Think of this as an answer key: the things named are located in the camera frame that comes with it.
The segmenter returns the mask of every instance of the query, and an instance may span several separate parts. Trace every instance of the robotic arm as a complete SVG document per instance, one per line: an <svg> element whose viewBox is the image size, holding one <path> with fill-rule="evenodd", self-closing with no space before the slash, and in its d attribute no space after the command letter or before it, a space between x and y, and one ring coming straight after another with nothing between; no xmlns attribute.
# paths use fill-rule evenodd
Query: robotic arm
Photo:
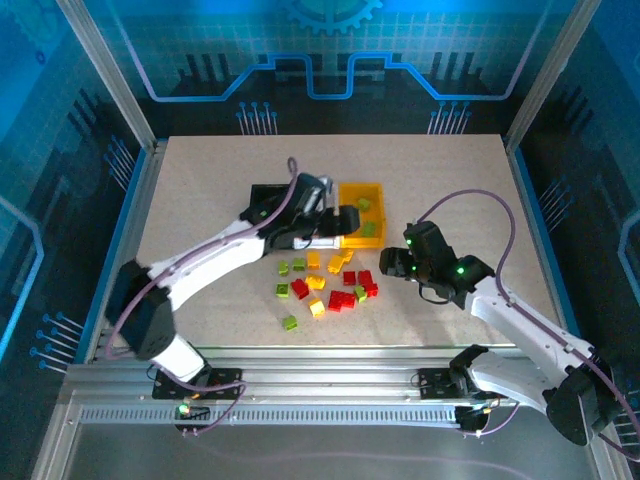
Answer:
<svg viewBox="0 0 640 480"><path fill-rule="evenodd" d="M494 392L533 407L578 445L588 444L622 411L602 380L573 353L590 359L611 378L610 367L596 356L592 345L562 330L508 288L506 299L495 272L474 256L457 258L434 223L409 225L404 238L408 249L382 251L383 274L417 282L421 296L423 288L433 289L444 302L432 303L454 303L470 311L533 361L523 364L473 345L450 363L451 378L460 391ZM559 344L553 334L566 345Z"/></svg>
<svg viewBox="0 0 640 480"><path fill-rule="evenodd" d="M317 237L356 231L360 226L358 210L352 206L333 208L331 189L330 178L302 173L292 192L276 193L250 206L225 230L189 251L149 268L135 260L128 262L118 272L107 319L114 326L120 322L119 333L139 360L152 361L180 382L208 385L211 367L176 332L173 312L218 278L274 250L295 248L306 241L304 247ZM265 224L265 219L274 215L274 220ZM122 323L123 312L141 292L144 296Z"/></svg>

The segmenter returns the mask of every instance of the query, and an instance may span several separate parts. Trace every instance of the gear graphic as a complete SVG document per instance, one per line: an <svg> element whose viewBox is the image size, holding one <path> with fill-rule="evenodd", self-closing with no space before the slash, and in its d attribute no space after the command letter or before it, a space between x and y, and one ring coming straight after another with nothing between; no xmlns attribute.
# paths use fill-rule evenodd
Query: gear graphic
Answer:
<svg viewBox="0 0 640 480"><path fill-rule="evenodd" d="M55 0L0 0L0 13L13 14L22 33L39 49L58 33L58 12Z"/></svg>
<svg viewBox="0 0 640 480"><path fill-rule="evenodd" d="M314 35L321 31L343 35L349 27L360 28L362 20L371 20L374 8L382 7L380 0L283 0L290 21L297 20L300 28L310 27Z"/></svg>

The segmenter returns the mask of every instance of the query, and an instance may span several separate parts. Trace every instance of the lego brick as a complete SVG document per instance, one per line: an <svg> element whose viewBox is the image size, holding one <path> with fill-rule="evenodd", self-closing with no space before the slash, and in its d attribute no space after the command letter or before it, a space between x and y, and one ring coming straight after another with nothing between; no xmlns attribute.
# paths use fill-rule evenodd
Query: lego brick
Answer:
<svg viewBox="0 0 640 480"><path fill-rule="evenodd" d="M289 273L289 264L284 260L278 262L278 273L281 277L284 277Z"/></svg>
<svg viewBox="0 0 640 480"><path fill-rule="evenodd" d="M356 294L359 303L362 303L366 300L367 292L362 285L358 285L353 292Z"/></svg>
<svg viewBox="0 0 640 480"><path fill-rule="evenodd" d="M296 297L298 297L298 299L300 300L309 295L309 287L300 278L291 282L291 289L296 294Z"/></svg>
<svg viewBox="0 0 640 480"><path fill-rule="evenodd" d="M325 310L322 300L320 300L319 298L314 298L313 300L311 300L309 302L309 310L311 310L311 315L313 315L314 318L318 318L324 315Z"/></svg>
<svg viewBox="0 0 640 480"><path fill-rule="evenodd" d="M362 236L371 238L376 236L376 224L373 222L364 222L362 226Z"/></svg>
<svg viewBox="0 0 640 480"><path fill-rule="evenodd" d="M341 296L342 306L345 308L355 308L357 297L354 293L343 293Z"/></svg>
<svg viewBox="0 0 640 480"><path fill-rule="evenodd" d="M367 292L367 297L377 297L378 296L378 284L377 283L369 283L364 285L364 290Z"/></svg>
<svg viewBox="0 0 640 480"><path fill-rule="evenodd" d="M344 265L344 258L340 255L334 255L331 257L331 260L329 260L327 270L329 271L329 273L338 275L340 273L340 270L342 269L342 265Z"/></svg>
<svg viewBox="0 0 640 480"><path fill-rule="evenodd" d="M320 254L318 252L307 253L307 268L318 270L320 268Z"/></svg>
<svg viewBox="0 0 640 480"><path fill-rule="evenodd" d="M353 249L345 248L340 252L340 256L344 258L344 263L350 263L351 259L353 258Z"/></svg>
<svg viewBox="0 0 640 480"><path fill-rule="evenodd" d="M307 275L305 282L307 283L309 288L313 290L323 290L326 280L324 277L321 277L320 275L311 274L311 275Z"/></svg>
<svg viewBox="0 0 640 480"><path fill-rule="evenodd" d="M357 283L356 272L353 272L353 271L342 272L342 283L346 287L353 287Z"/></svg>
<svg viewBox="0 0 640 480"><path fill-rule="evenodd" d="M287 318L282 320L282 326L287 332L298 328L298 320L293 315L289 315Z"/></svg>
<svg viewBox="0 0 640 480"><path fill-rule="evenodd" d="M289 298L289 284L279 283L276 285L276 295L280 298Z"/></svg>
<svg viewBox="0 0 640 480"><path fill-rule="evenodd" d="M329 296L329 305L327 308L332 312L340 312L340 310L342 310L342 297L340 293L341 292L333 290Z"/></svg>
<svg viewBox="0 0 640 480"><path fill-rule="evenodd" d="M369 200L367 200L366 198L358 199L358 210L360 210L361 212L366 212L369 210L369 208L371 208L371 202Z"/></svg>
<svg viewBox="0 0 640 480"><path fill-rule="evenodd" d="M307 268L307 262L305 262L304 258L294 258L293 262L291 262L291 267L294 272L304 272Z"/></svg>
<svg viewBox="0 0 640 480"><path fill-rule="evenodd" d="M370 285L373 283L373 277L371 276L371 271L369 270L360 270L358 272L358 283L360 285Z"/></svg>

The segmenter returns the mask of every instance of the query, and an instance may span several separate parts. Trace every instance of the cable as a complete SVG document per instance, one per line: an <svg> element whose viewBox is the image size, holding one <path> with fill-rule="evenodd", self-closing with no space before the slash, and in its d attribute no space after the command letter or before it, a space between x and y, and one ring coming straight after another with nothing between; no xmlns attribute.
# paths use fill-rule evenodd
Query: cable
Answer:
<svg viewBox="0 0 640 480"><path fill-rule="evenodd" d="M511 210L511 207L509 207L509 204L502 197L500 197L499 195L493 192L489 192L487 190L482 190L482 189L459 190L457 192L450 193L446 197L438 200L429 210L427 210L427 212L424 215L422 215L418 219L416 223L420 223L424 221L425 218L431 215L438 207L440 207L440 205L447 202L448 200L451 200L452 198L458 197L460 195L468 195L468 194L479 194L479 195L485 195L493 198L500 205L502 205L502 207L507 212L507 215L509 216L509 224L511 227L511 232L509 234L509 241L507 242L507 246L504 250L504 253L502 254L502 257L500 257L500 260L498 261L498 268L496 268L496 286L498 287L498 291L500 292L502 297L509 302L509 304L515 311L520 313L526 319L533 322L534 325L536 325L540 330L542 330L551 338L553 338L563 348L568 346L569 342L567 342L564 338L556 334L556 332L554 332L552 329L547 327L544 323L542 323L533 315L531 315L528 311L526 311L524 308L518 305L518 303L511 302L511 299L509 298L509 295L507 294L507 291L504 288L504 285L502 284L502 269L504 268L504 264L507 261L507 257L511 253L511 249L513 248L513 244L516 238L516 219L515 219L515 216L513 215L513 210ZM607 386L607 388L611 390L611 393L613 393L613 395L616 397L616 400L620 402L620 405L622 405L622 408L625 410L627 416L629 417L629 420L631 421L636 431L637 437L640 439L640 421L636 417L635 413L633 412L633 409L631 408L631 405L629 405L629 402L627 402L627 399L624 397L624 395L618 389L618 387L616 387L616 385L609 379L607 374L604 373L602 369L598 367L590 358L583 355L577 349L571 349L571 353L575 355L587 367L589 367L600 378L600 380L602 380L602 382ZM640 455L634 457L632 453L625 450L622 446L617 445L611 439L604 436L602 433L599 433L598 437L600 437L607 445L609 445L610 447L612 447L613 449L615 449L616 451L624 455L628 460L636 463L640 462Z"/></svg>
<svg viewBox="0 0 640 480"><path fill-rule="evenodd" d="M145 297L145 295L147 293L149 293L156 285L158 285L163 280L165 280L166 278L168 278L171 275L173 275L174 273L176 273L181 267L186 265L193 258L195 258L195 257L197 257L197 256L199 256L199 255L201 255L203 253L206 253L209 250L217 248L220 245L227 245L229 242L232 242L232 241L235 241L235 240L238 240L238 239L241 239L241 238L246 238L246 237L249 237L251 235L254 235L261 228L264 228L267 225L269 225L273 220L276 219L276 217L278 217L278 215L280 215L282 213L282 211L285 209L285 207L289 203L289 200L291 200L291 197L293 196L293 191L295 190L296 183L297 183L297 180L298 180L298 164L297 164L296 160L293 157L289 157L287 159L287 167L288 167L289 173L291 174L291 177L292 177L291 178L291 182L289 183L289 188L287 189L287 194L285 195L284 200L278 206L278 208L276 208L273 211L273 213L271 215L269 215L262 222L254 225L254 226L252 226L250 228L247 228L247 229L242 230L240 232L228 235L226 237L222 237L222 238L217 238L217 239L211 240L210 242L207 242L207 243L201 245L200 247L196 248L195 250L185 254L183 257L181 257L178 260L176 260L173 264L169 265L157 277L155 277L149 283L147 283L135 295L135 297L133 297L133 299L129 302L129 304L125 307L125 309L120 314L120 317L118 317L118 321L116 322L116 324L113 326L113 332L111 333L111 336L109 337L109 341L107 342L107 345L105 347L105 353L106 353L107 359L114 360L116 358L120 358L121 357L121 355L114 355L113 354L113 350L112 350L113 349L113 342L114 342L116 336L118 335L118 333L120 332L120 330L122 329L122 325L124 325L124 322L126 322L127 319L129 318L129 315L131 315L131 312L133 312L133 310L138 306L138 304L142 301L142 299Z"/></svg>

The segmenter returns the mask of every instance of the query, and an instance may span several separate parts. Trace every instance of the glass panel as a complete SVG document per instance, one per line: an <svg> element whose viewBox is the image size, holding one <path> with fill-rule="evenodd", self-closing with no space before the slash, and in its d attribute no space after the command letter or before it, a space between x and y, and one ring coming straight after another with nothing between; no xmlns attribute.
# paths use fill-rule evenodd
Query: glass panel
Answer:
<svg viewBox="0 0 640 480"><path fill-rule="evenodd" d="M0 476L29 478L139 147L55 1L0 12Z"/></svg>
<svg viewBox="0 0 640 480"><path fill-rule="evenodd" d="M636 410L639 22L638 2L602 2L521 145L580 331L618 365ZM637 445L630 427L621 428L624 441Z"/></svg>
<svg viewBox="0 0 640 480"><path fill-rule="evenodd" d="M504 133L573 3L88 2L165 137Z"/></svg>

